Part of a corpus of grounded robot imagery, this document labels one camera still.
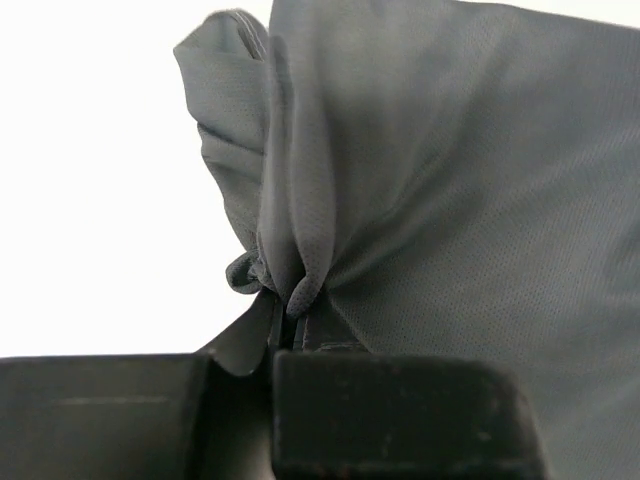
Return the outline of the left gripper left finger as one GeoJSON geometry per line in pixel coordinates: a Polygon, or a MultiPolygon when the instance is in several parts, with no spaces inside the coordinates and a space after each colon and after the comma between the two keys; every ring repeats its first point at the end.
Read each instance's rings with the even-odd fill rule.
{"type": "Polygon", "coordinates": [[[269,479],[270,291],[187,354],[7,358],[5,479],[269,479]]]}

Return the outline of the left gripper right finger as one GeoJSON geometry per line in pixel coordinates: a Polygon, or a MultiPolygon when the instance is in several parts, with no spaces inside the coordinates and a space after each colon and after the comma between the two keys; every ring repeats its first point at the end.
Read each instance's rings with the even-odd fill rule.
{"type": "Polygon", "coordinates": [[[516,379],[478,361],[303,351],[280,303],[269,337],[279,479],[544,479],[516,379]]]}

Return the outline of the dark grey t shirt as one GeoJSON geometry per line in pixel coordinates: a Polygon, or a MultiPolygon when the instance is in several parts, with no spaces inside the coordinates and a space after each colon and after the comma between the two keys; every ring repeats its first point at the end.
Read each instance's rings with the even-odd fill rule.
{"type": "Polygon", "coordinates": [[[277,1],[174,50],[244,253],[314,333],[489,360],[560,479],[639,475],[639,33],[507,5],[277,1]]]}

